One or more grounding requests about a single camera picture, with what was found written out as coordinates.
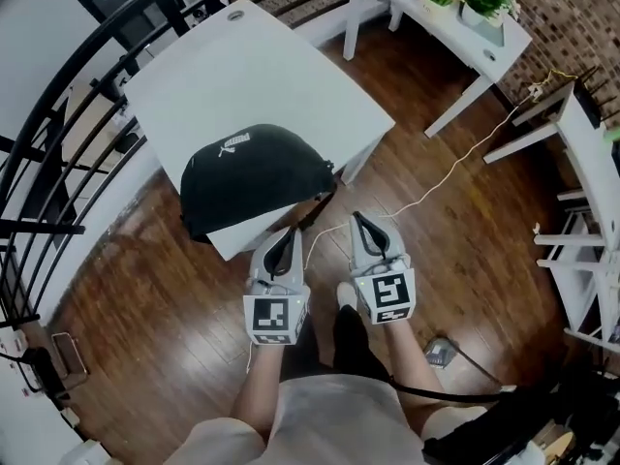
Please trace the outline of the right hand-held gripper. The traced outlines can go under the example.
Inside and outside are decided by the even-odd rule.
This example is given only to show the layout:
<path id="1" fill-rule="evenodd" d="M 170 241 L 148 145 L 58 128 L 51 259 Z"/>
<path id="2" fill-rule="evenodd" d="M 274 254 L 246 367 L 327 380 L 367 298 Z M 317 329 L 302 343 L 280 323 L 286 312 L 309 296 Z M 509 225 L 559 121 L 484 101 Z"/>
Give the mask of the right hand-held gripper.
<path id="1" fill-rule="evenodd" d="M 387 219 L 363 215 L 350 218 L 356 292 L 372 324 L 407 320 L 416 306 L 416 275 L 403 238 Z"/>

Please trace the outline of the black Puma bag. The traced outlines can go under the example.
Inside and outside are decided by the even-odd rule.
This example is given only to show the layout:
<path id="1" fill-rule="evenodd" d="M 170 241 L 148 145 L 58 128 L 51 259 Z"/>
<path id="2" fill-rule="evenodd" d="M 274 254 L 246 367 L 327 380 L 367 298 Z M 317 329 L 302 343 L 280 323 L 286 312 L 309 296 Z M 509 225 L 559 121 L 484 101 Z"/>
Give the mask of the black Puma bag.
<path id="1" fill-rule="evenodd" d="M 257 124 L 198 150 L 180 181 L 181 221 L 198 242 L 291 204 L 331 196 L 334 165 L 297 134 Z"/>

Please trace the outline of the person's left forearm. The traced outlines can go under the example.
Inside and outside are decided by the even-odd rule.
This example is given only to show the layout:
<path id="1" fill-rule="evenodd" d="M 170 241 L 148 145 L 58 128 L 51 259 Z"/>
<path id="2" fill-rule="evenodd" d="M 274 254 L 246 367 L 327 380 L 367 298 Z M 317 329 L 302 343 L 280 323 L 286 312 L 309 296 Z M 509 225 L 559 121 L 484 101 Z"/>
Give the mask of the person's left forearm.
<path id="1" fill-rule="evenodd" d="M 284 349 L 283 345 L 261 345 L 256 349 L 230 414 L 265 440 L 275 419 Z"/>

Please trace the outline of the person's right forearm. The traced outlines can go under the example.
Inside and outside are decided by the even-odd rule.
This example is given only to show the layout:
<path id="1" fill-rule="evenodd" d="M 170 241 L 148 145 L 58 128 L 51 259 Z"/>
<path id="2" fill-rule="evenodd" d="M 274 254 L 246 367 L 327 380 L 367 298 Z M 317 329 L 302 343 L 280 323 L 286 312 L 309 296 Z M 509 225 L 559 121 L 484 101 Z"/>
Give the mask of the person's right forearm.
<path id="1" fill-rule="evenodd" d="M 396 383 L 408 388 L 444 392 L 407 320 L 383 325 L 392 375 Z M 443 407 L 440 400 L 398 392 L 406 419 L 413 431 L 421 432 L 426 421 Z"/>

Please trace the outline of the person's right white shoe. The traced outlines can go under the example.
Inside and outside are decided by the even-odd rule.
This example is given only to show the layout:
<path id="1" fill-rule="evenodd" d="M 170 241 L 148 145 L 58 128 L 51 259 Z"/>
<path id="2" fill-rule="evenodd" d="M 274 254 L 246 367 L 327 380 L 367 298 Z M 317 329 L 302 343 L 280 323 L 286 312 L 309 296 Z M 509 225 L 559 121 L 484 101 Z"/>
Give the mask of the person's right white shoe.
<path id="1" fill-rule="evenodd" d="M 357 310 L 357 292 L 354 286 L 348 282 L 341 282 L 336 288 L 336 297 L 339 309 L 350 307 Z"/>

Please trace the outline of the person's black trousers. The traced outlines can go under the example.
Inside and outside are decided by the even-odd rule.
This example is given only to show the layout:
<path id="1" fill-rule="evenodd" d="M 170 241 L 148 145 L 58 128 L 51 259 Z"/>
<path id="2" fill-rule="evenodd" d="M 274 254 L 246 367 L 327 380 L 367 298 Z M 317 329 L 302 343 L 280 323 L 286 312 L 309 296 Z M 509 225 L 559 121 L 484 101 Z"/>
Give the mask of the person's black trousers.
<path id="1" fill-rule="evenodd" d="M 384 364 L 369 346 L 366 328 L 359 313 L 350 305 L 339 310 L 333 324 L 334 355 L 331 365 L 320 361 L 314 325 L 307 316 L 295 345 L 285 348 L 280 382 L 329 374 L 347 374 L 389 381 Z"/>

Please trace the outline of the person's white shirt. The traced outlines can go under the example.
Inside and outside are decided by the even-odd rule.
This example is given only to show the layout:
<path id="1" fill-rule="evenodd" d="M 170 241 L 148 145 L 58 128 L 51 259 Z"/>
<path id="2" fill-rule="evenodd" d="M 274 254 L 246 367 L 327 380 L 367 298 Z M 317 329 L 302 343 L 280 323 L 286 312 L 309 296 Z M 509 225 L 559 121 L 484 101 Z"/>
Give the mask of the person's white shirt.
<path id="1" fill-rule="evenodd" d="M 445 407 L 413 432 L 396 391 L 351 375 L 286 381 L 268 440 L 235 418 L 196 425 L 164 465 L 424 465 L 423 442 L 481 416 Z"/>

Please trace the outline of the white square table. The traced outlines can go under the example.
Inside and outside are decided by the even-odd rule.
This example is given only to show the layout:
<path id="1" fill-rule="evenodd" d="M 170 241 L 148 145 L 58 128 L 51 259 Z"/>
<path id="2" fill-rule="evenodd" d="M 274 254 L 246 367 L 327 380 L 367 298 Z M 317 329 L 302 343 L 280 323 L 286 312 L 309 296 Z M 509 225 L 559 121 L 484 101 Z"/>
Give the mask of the white square table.
<path id="1" fill-rule="evenodd" d="M 248 0 L 211 16 L 125 86 L 130 109 L 175 189 L 201 148 L 257 124 L 283 127 L 353 178 L 392 128 L 389 115 L 304 38 Z M 211 233 L 229 260 L 295 204 Z"/>

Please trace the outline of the white table with plants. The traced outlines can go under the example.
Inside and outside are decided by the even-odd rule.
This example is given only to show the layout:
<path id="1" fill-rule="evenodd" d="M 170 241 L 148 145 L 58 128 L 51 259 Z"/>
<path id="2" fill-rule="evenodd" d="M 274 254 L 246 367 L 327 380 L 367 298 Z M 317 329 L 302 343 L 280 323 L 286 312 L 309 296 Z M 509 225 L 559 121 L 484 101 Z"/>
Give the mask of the white table with plants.
<path id="1" fill-rule="evenodd" d="M 363 1 L 349 0 L 343 48 L 343 57 L 348 61 L 355 55 Z M 437 135 L 491 85 L 498 83 L 531 43 L 528 33 L 509 16 L 503 23 L 504 44 L 497 46 L 463 23 L 456 4 L 441 10 L 427 0 L 388 0 L 388 3 L 391 12 L 390 30 L 398 28 L 403 15 L 409 16 L 479 74 L 461 96 L 424 131 L 429 138 Z"/>

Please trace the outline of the white shelf rack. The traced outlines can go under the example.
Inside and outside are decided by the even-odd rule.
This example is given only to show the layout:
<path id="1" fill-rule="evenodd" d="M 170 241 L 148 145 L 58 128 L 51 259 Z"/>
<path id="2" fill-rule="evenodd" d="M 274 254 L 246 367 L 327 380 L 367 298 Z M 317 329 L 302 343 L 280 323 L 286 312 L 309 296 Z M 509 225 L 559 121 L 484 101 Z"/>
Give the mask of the white shelf rack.
<path id="1" fill-rule="evenodd" d="M 537 265 L 555 283 L 568 322 L 565 333 L 620 356 L 620 249 L 607 249 L 578 213 L 561 233 L 536 232 L 534 242 L 550 249 Z"/>

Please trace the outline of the white long narrow table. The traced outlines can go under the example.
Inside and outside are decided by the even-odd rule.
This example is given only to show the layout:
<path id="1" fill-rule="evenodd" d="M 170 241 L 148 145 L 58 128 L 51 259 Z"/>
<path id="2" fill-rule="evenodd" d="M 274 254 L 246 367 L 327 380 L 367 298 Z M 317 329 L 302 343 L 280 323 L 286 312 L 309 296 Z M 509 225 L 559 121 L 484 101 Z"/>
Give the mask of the white long narrow table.
<path id="1" fill-rule="evenodd" d="M 513 126 L 524 123 L 550 107 L 560 106 L 557 114 L 545 124 L 487 153 L 483 160 L 491 164 L 534 143 L 560 136 L 600 232 L 582 241 L 540 234 L 535 242 L 547 246 L 602 246 L 613 250 L 620 245 L 620 173 L 612 158 L 612 146 L 605 140 L 605 125 L 592 125 L 586 109 L 575 94 L 576 86 L 575 80 L 567 83 L 517 116 L 512 122 Z"/>

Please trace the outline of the black equipment bag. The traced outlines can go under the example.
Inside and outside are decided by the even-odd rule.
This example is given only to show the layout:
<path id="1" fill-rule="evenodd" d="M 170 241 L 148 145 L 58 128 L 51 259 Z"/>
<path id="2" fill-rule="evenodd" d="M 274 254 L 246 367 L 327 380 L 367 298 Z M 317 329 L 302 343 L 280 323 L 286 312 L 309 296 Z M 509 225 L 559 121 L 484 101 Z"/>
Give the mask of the black equipment bag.
<path id="1" fill-rule="evenodd" d="M 423 447 L 428 465 L 507 465 L 551 420 L 574 434 L 574 448 L 564 460 L 573 465 L 620 427 L 620 378 L 597 375 L 569 381 L 554 391 L 516 390 L 500 395 L 482 416 L 466 422 Z"/>

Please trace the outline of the black router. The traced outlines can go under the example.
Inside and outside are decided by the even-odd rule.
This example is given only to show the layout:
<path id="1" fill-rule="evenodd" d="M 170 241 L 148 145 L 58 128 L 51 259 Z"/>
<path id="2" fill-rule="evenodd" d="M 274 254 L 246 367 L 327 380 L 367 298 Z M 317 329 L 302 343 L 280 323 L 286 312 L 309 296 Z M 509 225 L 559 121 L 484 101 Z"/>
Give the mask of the black router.
<path id="1" fill-rule="evenodd" d="M 594 66 L 578 76 L 575 80 L 573 92 L 594 129 L 598 129 L 604 120 L 602 107 L 616 99 L 616 96 L 609 97 L 604 101 L 596 98 L 596 93 L 608 83 L 607 79 L 593 87 L 587 85 L 587 81 L 599 69 L 599 66 Z"/>

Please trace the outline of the long-handled dustpan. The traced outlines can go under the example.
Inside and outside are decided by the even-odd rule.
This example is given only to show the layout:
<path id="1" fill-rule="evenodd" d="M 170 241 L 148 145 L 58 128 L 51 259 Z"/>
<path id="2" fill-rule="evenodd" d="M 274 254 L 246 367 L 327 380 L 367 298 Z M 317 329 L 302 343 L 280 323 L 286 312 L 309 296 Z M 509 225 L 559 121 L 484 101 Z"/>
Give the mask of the long-handled dustpan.
<path id="1" fill-rule="evenodd" d="M 432 338 L 426 345 L 424 354 L 429 364 L 438 369 L 446 369 L 457 356 L 462 356 L 467 362 L 482 373 L 486 379 L 494 383 L 496 386 L 501 386 L 503 384 L 494 375 L 477 363 L 472 357 L 467 355 L 456 341 L 447 337 L 445 334 L 440 334 Z"/>

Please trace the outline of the black metal-frame chair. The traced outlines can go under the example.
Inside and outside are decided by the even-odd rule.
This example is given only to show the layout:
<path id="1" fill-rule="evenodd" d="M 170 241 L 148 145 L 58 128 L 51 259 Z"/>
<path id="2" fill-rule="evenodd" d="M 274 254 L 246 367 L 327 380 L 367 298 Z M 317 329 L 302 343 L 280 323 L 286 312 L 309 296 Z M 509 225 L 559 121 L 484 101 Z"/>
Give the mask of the black metal-frame chair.
<path id="1" fill-rule="evenodd" d="M 67 331 L 51 335 L 47 348 L 27 348 L 20 358 L 18 370 L 28 390 L 46 396 L 63 410 L 71 399 L 71 391 L 85 384 L 90 375 L 78 348 L 78 341 Z"/>

